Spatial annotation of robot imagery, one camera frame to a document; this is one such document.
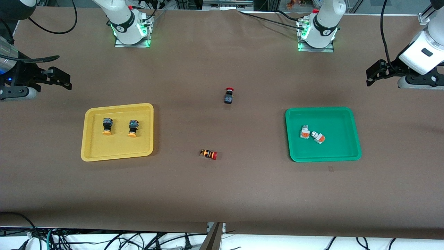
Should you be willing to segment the green plastic tray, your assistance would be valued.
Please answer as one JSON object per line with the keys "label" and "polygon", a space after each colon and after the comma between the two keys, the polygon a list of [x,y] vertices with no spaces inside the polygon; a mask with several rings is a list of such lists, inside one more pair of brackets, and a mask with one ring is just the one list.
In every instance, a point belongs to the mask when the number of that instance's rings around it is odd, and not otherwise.
{"label": "green plastic tray", "polygon": [[[291,108],[285,112],[290,157],[297,163],[349,161],[361,158],[354,115],[347,107]],[[300,138],[303,125],[326,139],[318,144],[312,136]]]}

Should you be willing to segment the yellow plastic tray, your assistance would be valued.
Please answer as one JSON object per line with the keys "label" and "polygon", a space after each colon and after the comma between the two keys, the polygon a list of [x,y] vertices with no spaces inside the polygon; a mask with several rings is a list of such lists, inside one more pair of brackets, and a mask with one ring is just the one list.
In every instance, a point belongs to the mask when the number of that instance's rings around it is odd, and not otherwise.
{"label": "yellow plastic tray", "polygon": [[[103,119],[113,120],[112,135],[103,135]],[[137,137],[128,137],[129,121],[138,120]],[[84,117],[81,158],[86,162],[136,158],[154,150],[152,104],[131,104],[89,109]]]}

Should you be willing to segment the brown table cover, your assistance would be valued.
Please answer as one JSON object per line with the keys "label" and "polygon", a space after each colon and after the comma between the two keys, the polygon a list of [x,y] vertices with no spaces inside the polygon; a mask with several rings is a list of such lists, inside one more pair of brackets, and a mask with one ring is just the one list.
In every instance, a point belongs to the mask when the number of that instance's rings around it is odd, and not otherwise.
{"label": "brown table cover", "polygon": [[[78,15],[65,35],[16,29],[25,55],[60,55],[41,66],[73,89],[0,102],[0,211],[41,227],[444,239],[444,91],[366,86],[377,16],[344,16],[334,53],[303,53],[289,27],[236,10],[166,11],[145,49],[114,47],[101,9]],[[86,111],[138,103],[154,106],[152,154],[83,161]],[[354,113],[360,160],[292,161],[285,111],[330,106]]]}

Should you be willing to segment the aluminium frame bracket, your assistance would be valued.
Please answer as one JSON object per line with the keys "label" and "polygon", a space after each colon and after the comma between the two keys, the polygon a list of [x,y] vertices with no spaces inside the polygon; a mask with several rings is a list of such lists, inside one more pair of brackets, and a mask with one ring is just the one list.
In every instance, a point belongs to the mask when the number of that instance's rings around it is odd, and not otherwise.
{"label": "aluminium frame bracket", "polygon": [[420,25],[424,26],[436,16],[438,10],[444,7],[444,0],[429,0],[430,5],[420,12],[417,17]]}

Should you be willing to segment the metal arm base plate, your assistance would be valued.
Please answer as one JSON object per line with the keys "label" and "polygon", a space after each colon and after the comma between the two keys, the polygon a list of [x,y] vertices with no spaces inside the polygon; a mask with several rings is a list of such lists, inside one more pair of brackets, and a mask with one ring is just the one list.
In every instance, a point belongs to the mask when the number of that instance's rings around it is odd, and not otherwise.
{"label": "metal arm base plate", "polygon": [[301,27],[297,31],[298,51],[300,52],[334,52],[333,40],[337,28],[330,35],[323,36],[318,30],[312,27],[311,15],[304,16],[296,21],[296,26]]}
{"label": "metal arm base plate", "polygon": [[132,19],[124,24],[113,24],[115,47],[149,48],[153,32],[154,16],[136,9],[131,10]]}

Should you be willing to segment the grey metal rail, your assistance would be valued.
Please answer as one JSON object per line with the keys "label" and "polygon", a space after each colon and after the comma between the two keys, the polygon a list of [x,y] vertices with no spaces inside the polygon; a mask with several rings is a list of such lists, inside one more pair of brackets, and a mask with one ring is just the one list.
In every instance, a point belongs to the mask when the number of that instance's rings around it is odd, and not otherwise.
{"label": "grey metal rail", "polygon": [[254,11],[253,0],[203,0],[202,10]]}

